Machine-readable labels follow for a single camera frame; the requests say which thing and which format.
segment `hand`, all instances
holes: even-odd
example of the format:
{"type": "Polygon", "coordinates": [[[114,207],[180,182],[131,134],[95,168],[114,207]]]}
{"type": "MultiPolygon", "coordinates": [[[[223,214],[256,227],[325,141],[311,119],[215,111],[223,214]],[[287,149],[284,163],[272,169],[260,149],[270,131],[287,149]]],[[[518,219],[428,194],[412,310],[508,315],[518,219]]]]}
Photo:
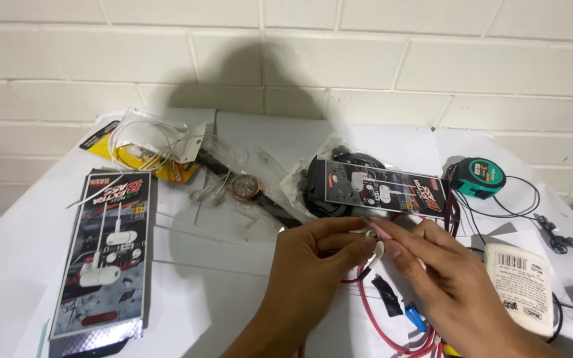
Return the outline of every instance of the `hand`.
{"type": "Polygon", "coordinates": [[[288,357],[329,310],[340,280],[372,256],[359,218],[323,218],[278,234],[264,300],[223,357],[288,357]],[[326,259],[318,252],[340,250],[326,259]]]}
{"type": "Polygon", "coordinates": [[[393,238],[384,240],[386,252],[417,293],[428,321],[457,353],[468,358],[555,356],[509,316],[479,256],[434,221],[424,220],[409,232],[372,220],[393,238]]]}

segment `left hand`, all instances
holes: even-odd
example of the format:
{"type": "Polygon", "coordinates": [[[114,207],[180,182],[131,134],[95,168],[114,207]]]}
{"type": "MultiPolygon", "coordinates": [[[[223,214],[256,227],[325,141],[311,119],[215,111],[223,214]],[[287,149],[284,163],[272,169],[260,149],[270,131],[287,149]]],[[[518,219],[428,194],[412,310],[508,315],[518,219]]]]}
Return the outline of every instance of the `left hand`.
{"type": "Polygon", "coordinates": [[[348,232],[362,228],[359,218],[322,218],[278,234],[262,304],[224,357],[256,356],[246,336],[253,336],[258,356],[288,357],[295,352],[329,311],[340,280],[372,256],[375,239],[348,232]],[[318,258],[318,252],[326,250],[340,251],[318,258]],[[235,354],[242,351],[246,354],[235,354]]]}

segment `finger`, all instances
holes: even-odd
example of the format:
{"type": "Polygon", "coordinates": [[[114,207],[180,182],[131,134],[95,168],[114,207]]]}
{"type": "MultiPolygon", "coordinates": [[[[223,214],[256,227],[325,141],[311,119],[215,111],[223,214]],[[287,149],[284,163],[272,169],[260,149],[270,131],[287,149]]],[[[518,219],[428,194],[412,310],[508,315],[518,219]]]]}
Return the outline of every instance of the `finger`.
{"type": "Polygon", "coordinates": [[[444,250],[434,243],[427,241],[422,236],[418,236],[408,230],[402,229],[402,227],[399,227],[392,222],[382,220],[380,218],[373,218],[372,221],[386,231],[393,240],[399,242],[403,247],[410,251],[413,256],[421,259],[437,271],[442,272],[447,270],[450,262],[457,258],[452,252],[444,250]]]}
{"type": "Polygon", "coordinates": [[[363,261],[370,259],[377,241],[374,238],[362,238],[355,240],[346,245],[337,254],[325,259],[334,267],[337,279],[340,280],[344,275],[361,264],[363,261]]]}
{"type": "Polygon", "coordinates": [[[321,218],[308,222],[292,230],[306,232],[312,235],[315,240],[319,240],[330,234],[360,230],[363,229],[363,227],[364,224],[362,224],[360,218],[346,216],[337,218],[321,218]]]}
{"type": "Polygon", "coordinates": [[[419,225],[413,229],[413,234],[421,236],[438,247],[445,248],[452,253],[464,256],[470,254],[470,250],[461,245],[450,233],[443,230],[441,226],[432,220],[424,220],[419,223],[419,225]]]}
{"type": "Polygon", "coordinates": [[[386,253],[425,306],[440,305],[448,295],[430,279],[419,260],[395,240],[384,240],[386,253]]]}
{"type": "Polygon", "coordinates": [[[325,238],[321,238],[315,242],[318,252],[327,250],[341,250],[346,245],[352,243],[355,240],[359,240],[364,237],[363,232],[358,232],[356,234],[351,232],[342,232],[339,234],[330,234],[325,238]]]}

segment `yellow package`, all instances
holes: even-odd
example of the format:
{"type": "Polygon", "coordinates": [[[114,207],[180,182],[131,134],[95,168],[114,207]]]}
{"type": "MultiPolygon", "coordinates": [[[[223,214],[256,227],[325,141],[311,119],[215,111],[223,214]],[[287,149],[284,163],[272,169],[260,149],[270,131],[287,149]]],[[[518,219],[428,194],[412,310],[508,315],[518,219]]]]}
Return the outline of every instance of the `yellow package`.
{"type": "MultiPolygon", "coordinates": [[[[116,128],[119,122],[120,121],[115,120],[103,127],[97,133],[92,134],[92,136],[85,140],[79,148],[111,160],[107,149],[107,141],[109,140],[109,135],[112,133],[114,128],[116,128]]],[[[124,145],[123,147],[115,149],[114,158],[119,160],[122,164],[136,169],[141,167],[143,169],[148,167],[153,168],[165,160],[163,157],[156,157],[155,153],[141,149],[136,145],[124,145]]],[[[163,164],[163,166],[156,169],[152,175],[157,178],[167,180],[168,182],[184,184],[187,183],[187,180],[189,180],[196,170],[198,170],[198,167],[199,166],[193,162],[180,164],[173,160],[168,160],[163,164]]]]}

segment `green tape measure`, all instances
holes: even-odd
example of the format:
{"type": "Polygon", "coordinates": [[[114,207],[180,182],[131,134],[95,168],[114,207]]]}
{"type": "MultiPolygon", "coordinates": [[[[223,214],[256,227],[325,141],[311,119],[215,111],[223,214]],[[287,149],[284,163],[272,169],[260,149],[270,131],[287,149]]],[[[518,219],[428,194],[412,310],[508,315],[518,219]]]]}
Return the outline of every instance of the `green tape measure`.
{"type": "Polygon", "coordinates": [[[474,198],[492,198],[505,185],[505,173],[488,159],[466,158],[448,170],[450,186],[474,198]]]}

